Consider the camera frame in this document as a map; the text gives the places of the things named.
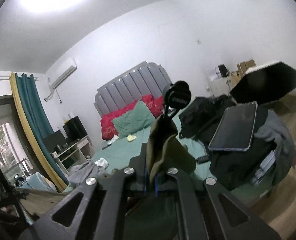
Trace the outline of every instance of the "green pillow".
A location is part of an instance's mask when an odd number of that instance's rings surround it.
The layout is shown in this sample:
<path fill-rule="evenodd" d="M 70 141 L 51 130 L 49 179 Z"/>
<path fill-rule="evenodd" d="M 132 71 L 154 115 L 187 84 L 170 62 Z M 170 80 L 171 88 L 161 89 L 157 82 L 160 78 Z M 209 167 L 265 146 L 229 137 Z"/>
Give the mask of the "green pillow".
<path fill-rule="evenodd" d="M 133 110 L 113 119 L 112 123 L 119 133 L 119 138 L 124 138 L 150 126 L 155 120 L 146 104 L 138 101 Z"/>

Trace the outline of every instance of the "car key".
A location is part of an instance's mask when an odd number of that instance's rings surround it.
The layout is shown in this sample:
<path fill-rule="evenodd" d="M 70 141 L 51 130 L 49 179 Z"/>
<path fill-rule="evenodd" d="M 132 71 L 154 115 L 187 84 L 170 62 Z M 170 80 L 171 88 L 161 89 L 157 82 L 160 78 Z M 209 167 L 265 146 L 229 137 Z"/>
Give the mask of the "car key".
<path fill-rule="evenodd" d="M 205 156 L 198 157 L 198 158 L 196 159 L 196 162 L 197 162 L 198 164 L 202 164 L 202 163 L 209 162 L 209 156 L 208 156 L 208 155 L 205 155 Z"/>

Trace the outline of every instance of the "olive green fabric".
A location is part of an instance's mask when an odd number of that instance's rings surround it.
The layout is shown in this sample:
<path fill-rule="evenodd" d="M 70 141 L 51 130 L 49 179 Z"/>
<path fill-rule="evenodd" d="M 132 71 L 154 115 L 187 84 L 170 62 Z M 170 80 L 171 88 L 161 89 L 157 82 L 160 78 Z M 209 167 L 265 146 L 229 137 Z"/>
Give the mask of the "olive green fabric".
<path fill-rule="evenodd" d="M 112 123 L 119 133 L 119 138 L 124 138 L 150 126 L 155 120 L 146 104 L 138 101 L 133 110 L 113 119 Z"/>
<path fill-rule="evenodd" d="M 159 171 L 171 167 L 188 174 L 196 169 L 196 160 L 177 140 L 177 127 L 172 120 L 165 121 L 163 115 L 152 124 L 147 143 L 147 170 L 152 183 Z"/>

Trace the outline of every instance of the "silver screw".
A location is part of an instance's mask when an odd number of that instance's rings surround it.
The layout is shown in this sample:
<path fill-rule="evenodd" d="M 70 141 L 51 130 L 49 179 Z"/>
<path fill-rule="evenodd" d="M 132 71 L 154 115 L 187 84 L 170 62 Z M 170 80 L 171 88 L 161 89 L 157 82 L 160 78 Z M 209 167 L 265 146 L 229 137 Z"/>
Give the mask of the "silver screw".
<path fill-rule="evenodd" d="M 177 168 L 170 168 L 168 170 L 168 173 L 170 173 L 170 174 L 176 174 L 177 172 L 178 172 L 178 169 Z"/>
<path fill-rule="evenodd" d="M 125 174 L 132 174 L 134 173 L 134 169 L 131 167 L 125 168 L 124 169 Z"/>
<path fill-rule="evenodd" d="M 216 180 L 214 178 L 207 178 L 206 179 L 206 184 L 208 184 L 208 185 L 215 185 L 216 184 Z"/>
<path fill-rule="evenodd" d="M 92 177 L 86 179 L 86 184 L 87 185 L 93 185 L 96 182 L 97 182 L 96 179 L 95 178 L 92 178 Z"/>

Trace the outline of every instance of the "triangular cutout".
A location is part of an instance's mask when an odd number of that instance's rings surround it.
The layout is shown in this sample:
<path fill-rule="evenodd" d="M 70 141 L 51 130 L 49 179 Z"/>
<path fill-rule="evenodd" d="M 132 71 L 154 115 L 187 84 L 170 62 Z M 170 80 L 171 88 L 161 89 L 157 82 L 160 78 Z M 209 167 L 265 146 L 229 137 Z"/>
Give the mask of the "triangular cutout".
<path fill-rule="evenodd" d="M 60 223 L 65 227 L 69 227 L 72 223 L 75 213 L 81 203 L 83 193 L 79 192 L 63 207 L 61 207 L 55 214 L 52 215 L 52 220 Z"/>
<path fill-rule="evenodd" d="M 234 228 L 248 221 L 248 216 L 235 206 L 225 195 L 219 194 L 218 198 L 224 208 L 231 227 Z"/>

